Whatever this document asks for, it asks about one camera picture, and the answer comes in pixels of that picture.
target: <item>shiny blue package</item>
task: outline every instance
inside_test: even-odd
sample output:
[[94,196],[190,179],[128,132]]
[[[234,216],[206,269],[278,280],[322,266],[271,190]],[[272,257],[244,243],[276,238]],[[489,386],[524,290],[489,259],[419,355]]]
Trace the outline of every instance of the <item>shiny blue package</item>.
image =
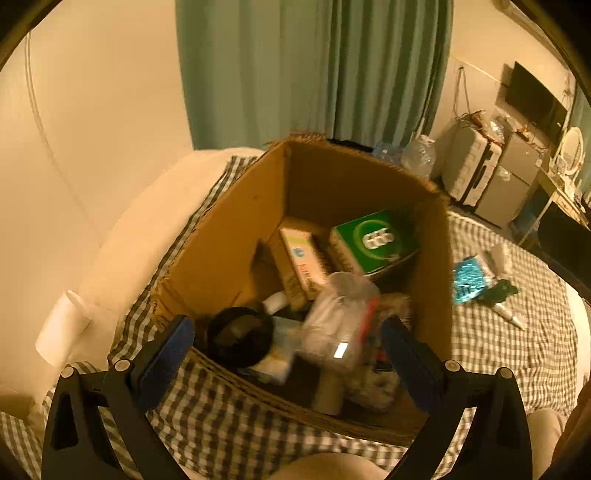
[[459,305],[475,299],[486,289],[485,274],[476,257],[458,262],[453,267],[453,303]]

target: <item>green circle logo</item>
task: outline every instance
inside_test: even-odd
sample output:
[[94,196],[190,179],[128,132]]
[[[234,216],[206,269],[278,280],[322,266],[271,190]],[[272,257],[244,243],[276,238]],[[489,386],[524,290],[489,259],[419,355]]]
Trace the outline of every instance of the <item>green circle logo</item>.
[[400,257],[400,234],[384,220],[373,218],[358,224],[353,241],[369,258],[392,261]]

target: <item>television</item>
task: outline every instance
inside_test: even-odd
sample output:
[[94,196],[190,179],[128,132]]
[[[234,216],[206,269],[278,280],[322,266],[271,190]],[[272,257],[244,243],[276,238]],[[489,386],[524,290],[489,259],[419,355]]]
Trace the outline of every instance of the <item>television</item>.
[[513,68],[505,101],[543,132],[554,145],[560,142],[566,108],[518,62]]

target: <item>metal screw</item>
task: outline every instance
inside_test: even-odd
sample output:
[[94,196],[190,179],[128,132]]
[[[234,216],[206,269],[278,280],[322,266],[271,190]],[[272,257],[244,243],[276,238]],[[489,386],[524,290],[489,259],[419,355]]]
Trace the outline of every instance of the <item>metal screw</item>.
[[72,375],[74,375],[74,369],[72,367],[65,367],[65,369],[61,371],[61,376],[63,378],[70,378]]
[[445,368],[447,368],[450,372],[459,372],[460,364],[457,363],[455,360],[448,360],[447,362],[445,362]]
[[499,372],[501,373],[501,376],[503,378],[511,378],[513,376],[513,372],[511,370],[509,370],[507,367],[502,367],[501,369],[499,369]]
[[116,364],[115,364],[115,370],[117,370],[118,372],[125,372],[129,366],[131,365],[131,362],[129,360],[127,360],[126,358],[119,360]]

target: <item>curtain fold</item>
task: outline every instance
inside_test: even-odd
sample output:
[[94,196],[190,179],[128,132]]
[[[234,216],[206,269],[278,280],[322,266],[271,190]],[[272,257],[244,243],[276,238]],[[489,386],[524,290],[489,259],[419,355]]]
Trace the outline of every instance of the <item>curtain fold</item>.
[[585,160],[583,163],[583,168],[581,169],[581,173],[577,177],[578,180],[581,180],[581,192],[586,193],[588,190],[591,189],[591,150],[589,150],[589,145],[591,142],[591,106],[589,105],[589,101],[585,97],[583,91],[577,85],[576,92],[574,94],[574,104],[573,110],[570,114],[570,127],[579,127],[581,133],[583,134],[583,142],[584,142],[584,149],[585,149]]
[[176,0],[193,146],[290,131],[405,144],[433,123],[452,0]]

